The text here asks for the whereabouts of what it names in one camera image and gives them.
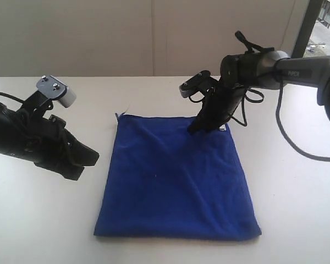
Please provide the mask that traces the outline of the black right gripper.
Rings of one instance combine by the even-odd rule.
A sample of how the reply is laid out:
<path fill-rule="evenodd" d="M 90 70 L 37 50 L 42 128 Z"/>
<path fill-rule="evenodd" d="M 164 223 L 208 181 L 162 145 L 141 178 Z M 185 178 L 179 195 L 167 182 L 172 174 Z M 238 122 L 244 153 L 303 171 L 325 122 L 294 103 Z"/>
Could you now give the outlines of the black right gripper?
<path fill-rule="evenodd" d="M 233 116 L 244 95 L 243 88 L 215 87 L 205 98 L 200 114 L 188 126 L 188 133 L 213 131 L 227 123 Z"/>

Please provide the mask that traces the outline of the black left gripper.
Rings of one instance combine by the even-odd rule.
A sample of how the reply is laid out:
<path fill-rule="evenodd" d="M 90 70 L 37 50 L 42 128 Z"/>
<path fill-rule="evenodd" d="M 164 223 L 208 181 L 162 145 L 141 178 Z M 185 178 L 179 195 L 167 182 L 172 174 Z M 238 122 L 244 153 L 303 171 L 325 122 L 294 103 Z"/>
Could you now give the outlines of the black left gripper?
<path fill-rule="evenodd" d="M 77 181 L 84 168 L 94 166 L 100 155 L 78 141 L 65 126 L 66 122 L 56 115 L 32 121 L 29 134 L 14 146 L 13 156 Z"/>

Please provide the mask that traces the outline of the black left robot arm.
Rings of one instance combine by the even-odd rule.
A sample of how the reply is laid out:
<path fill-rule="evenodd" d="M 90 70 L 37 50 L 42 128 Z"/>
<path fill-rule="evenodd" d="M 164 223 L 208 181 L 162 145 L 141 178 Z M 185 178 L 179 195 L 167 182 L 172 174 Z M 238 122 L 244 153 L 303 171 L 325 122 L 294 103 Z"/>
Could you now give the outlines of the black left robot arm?
<path fill-rule="evenodd" d="M 100 155 L 65 126 L 56 115 L 34 119 L 24 109 L 12 111 L 0 103 L 0 154 L 78 180 L 84 168 L 94 166 Z"/>

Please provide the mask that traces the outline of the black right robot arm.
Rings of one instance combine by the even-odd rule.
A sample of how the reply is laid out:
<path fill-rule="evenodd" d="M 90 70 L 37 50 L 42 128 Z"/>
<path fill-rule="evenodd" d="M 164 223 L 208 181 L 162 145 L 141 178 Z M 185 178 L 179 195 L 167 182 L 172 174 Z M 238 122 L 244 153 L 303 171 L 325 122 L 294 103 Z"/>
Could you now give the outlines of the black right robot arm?
<path fill-rule="evenodd" d="M 315 87 L 317 104 L 330 121 L 330 56 L 289 58 L 285 52 L 268 51 L 227 55 L 218 80 L 203 70 L 180 86 L 183 98 L 203 94 L 188 132 L 210 132 L 227 123 L 251 87 L 278 90 L 285 84 Z"/>

